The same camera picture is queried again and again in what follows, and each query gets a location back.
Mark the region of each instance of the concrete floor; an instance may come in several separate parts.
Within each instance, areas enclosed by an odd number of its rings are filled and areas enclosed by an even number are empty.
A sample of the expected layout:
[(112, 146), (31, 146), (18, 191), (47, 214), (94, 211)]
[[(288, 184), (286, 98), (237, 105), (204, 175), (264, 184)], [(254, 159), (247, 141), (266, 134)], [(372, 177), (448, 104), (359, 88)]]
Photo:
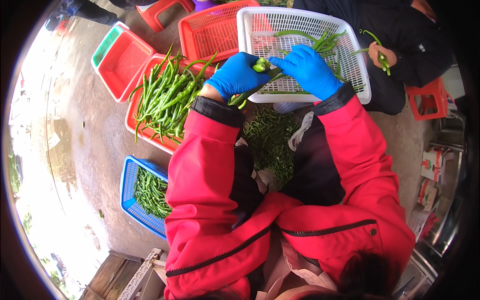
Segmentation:
[[(174, 50), (180, 49), (177, 24), (187, 14), (180, 5), (161, 14), (166, 29), (154, 34), (137, 11), (122, 11), (107, 0), (98, 4), (117, 13), (159, 53), (166, 53), (172, 42)], [(93, 214), (102, 210), (101, 222), (110, 249), (146, 257), (152, 248), (167, 250), (168, 245), (121, 210), (119, 182), (123, 160), (126, 155), (134, 155), (167, 168), (170, 155), (143, 140), (133, 143), (134, 135), (124, 125), (128, 103), (118, 104), (112, 99), (90, 64), (93, 52), (108, 30), (108, 26), (78, 19), (71, 22), (71, 30), (58, 51), (56, 68), (58, 74), (64, 72), (65, 78), (61, 93), (64, 118), (56, 123), (55, 132), (62, 132), (68, 141), (63, 150), (68, 153), (69, 167), (54, 167), (54, 173), (58, 172), (54, 176), (64, 178), (63, 182), (74, 179), (74, 187), (83, 191), (84, 199), (73, 201), (86, 200)], [(400, 179), (400, 201), (408, 220), (421, 183), (421, 154), (425, 141), (432, 135), (431, 124), (415, 121), (409, 107), (394, 117), (382, 113), (371, 116), (387, 140), (387, 153), (393, 157), (393, 170)]]

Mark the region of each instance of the jacket sleeve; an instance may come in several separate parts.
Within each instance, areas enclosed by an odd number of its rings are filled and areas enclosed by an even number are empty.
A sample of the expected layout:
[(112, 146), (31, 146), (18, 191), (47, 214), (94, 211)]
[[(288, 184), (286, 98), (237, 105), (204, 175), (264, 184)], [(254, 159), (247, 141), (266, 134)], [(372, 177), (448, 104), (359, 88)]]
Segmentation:
[(229, 199), (233, 184), (233, 146), (244, 118), (240, 111), (197, 97), (185, 122), (184, 139), (168, 166), (165, 219), (170, 246), (167, 266), (185, 244), (201, 235), (232, 231), (237, 203)]
[[(413, 9), (405, 22), (407, 29), (399, 29), (395, 47), (391, 49), (397, 62), (390, 68), (394, 79), (407, 86), (423, 87), (445, 73), (453, 62), (453, 50), (440, 25)], [(413, 32), (412, 26), (419, 28)]]
[(351, 84), (344, 84), (313, 111), (325, 126), (346, 193), (343, 204), (372, 211), (373, 207), (378, 207), (373, 204), (382, 203), (405, 219), (398, 199), (398, 177), (391, 171), (391, 156), (385, 154), (385, 139), (362, 107)]

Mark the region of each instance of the wet floor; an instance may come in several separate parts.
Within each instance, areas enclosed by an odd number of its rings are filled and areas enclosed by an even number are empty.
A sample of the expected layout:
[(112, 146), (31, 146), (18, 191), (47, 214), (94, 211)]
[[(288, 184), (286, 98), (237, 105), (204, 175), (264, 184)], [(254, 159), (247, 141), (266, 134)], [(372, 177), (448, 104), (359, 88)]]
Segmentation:
[[(173, 49), (180, 49), (177, 24), (187, 15), (180, 5), (161, 15), (166, 29), (154, 34), (137, 11), (122, 11), (106, 0), (98, 4), (117, 13), (159, 53), (166, 53), (171, 43)], [(99, 238), (92, 238), (92, 243), (99, 247), (104, 243), (111, 250), (145, 258), (152, 248), (167, 250), (168, 245), (120, 208), (123, 161), (126, 155), (133, 155), (150, 159), (166, 169), (170, 155), (143, 140), (133, 143), (134, 135), (124, 125), (128, 103), (118, 104), (113, 100), (90, 64), (93, 52), (109, 29), (84, 19), (71, 22), (52, 69), (53, 80), (63, 74), (56, 108), (59, 120), (53, 120), (52, 127), (45, 127), (45, 123), (41, 126), (39, 122), (33, 130), (48, 138), (53, 132), (59, 137), (58, 144), (45, 155), (59, 183), (57, 189), (61, 190), (62, 200), (75, 204), (71, 207), (86, 207), (82, 213), (89, 217), (85, 219), (95, 218), (94, 224), (85, 224), (86, 230), (105, 232)], [(400, 201), (408, 219), (418, 196), (421, 154), (425, 141), (432, 135), (431, 123), (416, 122), (409, 107), (394, 117), (382, 113), (371, 116), (387, 140), (387, 153), (394, 159), (393, 169), (400, 179)], [(99, 209), (103, 218), (98, 215)]]

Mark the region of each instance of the tree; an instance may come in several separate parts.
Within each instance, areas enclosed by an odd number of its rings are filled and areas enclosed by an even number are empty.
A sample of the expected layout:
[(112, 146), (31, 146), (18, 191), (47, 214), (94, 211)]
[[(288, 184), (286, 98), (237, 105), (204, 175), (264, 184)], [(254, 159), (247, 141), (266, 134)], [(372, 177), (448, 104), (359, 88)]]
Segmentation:
[(42, 259), (40, 259), (41, 262), (43, 262), (44, 264), (49, 264), (50, 263), (50, 259), (48, 259), (47, 257), (44, 257)]
[(52, 278), (53, 282), (58, 288), (62, 289), (63, 291), (67, 290), (65, 281), (62, 281), (60, 279), (59, 273), (57, 271), (50, 271), (50, 278)]
[(24, 215), (22, 226), (24, 227), (25, 233), (29, 234), (30, 229), (32, 229), (32, 215), (30, 214), (30, 211)]

